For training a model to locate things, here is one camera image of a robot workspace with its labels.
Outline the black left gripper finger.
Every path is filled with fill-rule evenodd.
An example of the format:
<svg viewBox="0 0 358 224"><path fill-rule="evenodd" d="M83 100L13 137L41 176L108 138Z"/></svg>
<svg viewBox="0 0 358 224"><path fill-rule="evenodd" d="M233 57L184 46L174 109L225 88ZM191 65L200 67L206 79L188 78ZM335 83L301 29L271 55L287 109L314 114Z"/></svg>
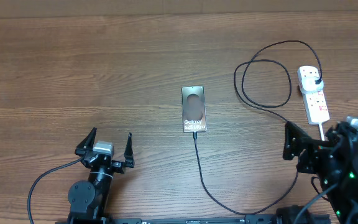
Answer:
<svg viewBox="0 0 358 224"><path fill-rule="evenodd" d="M84 138L76 147L75 154L77 156L84 156L89 151L93 150L94 141L96 137L97 128L93 128L87 137Z"/></svg>
<svg viewBox="0 0 358 224"><path fill-rule="evenodd" d="M128 134L126 149L124 152L124 158L125 158L124 167L125 168L134 168L135 160L134 160L134 153L133 153L133 147L132 147L132 133Z"/></svg>

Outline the Galaxy S25 Ultra smartphone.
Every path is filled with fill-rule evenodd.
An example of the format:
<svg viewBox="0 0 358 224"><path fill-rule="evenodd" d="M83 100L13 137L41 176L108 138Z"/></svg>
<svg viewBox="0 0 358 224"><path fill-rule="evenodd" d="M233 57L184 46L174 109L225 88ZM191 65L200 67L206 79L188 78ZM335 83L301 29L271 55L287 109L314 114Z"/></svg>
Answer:
<svg viewBox="0 0 358 224"><path fill-rule="evenodd" d="M206 107L203 86L183 86L182 125L184 133L206 132Z"/></svg>

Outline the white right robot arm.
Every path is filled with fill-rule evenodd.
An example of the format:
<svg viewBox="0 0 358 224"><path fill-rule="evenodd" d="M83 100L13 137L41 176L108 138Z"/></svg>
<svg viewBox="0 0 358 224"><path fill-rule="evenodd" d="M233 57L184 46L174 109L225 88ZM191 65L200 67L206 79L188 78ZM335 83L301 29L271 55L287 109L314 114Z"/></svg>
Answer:
<svg viewBox="0 0 358 224"><path fill-rule="evenodd" d="M321 192L306 205L279 208L272 223L327 223L308 209L326 197L340 223L358 223L358 118L348 116L327 130L326 140L316 140L295 123L285 125L283 158L298 158L299 173L320 181Z"/></svg>

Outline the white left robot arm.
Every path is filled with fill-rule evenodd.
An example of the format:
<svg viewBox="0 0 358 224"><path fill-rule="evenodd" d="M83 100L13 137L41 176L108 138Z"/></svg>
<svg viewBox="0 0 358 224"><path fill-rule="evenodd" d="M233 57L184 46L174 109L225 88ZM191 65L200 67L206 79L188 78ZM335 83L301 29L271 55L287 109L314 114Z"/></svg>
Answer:
<svg viewBox="0 0 358 224"><path fill-rule="evenodd" d="M36 178L27 196L27 214L31 224L34 223L31 212L31 198L35 186L46 175L60 169L82 163L90 170L87 180L75 182L68 191L70 211L67 223L114 223L105 208L114 174L123 174L127 168L135 167L132 147L132 134L127 136L124 160L115 161L114 145L111 142L95 141L97 129L93 128L87 137L75 148L77 160L50 169Z"/></svg>

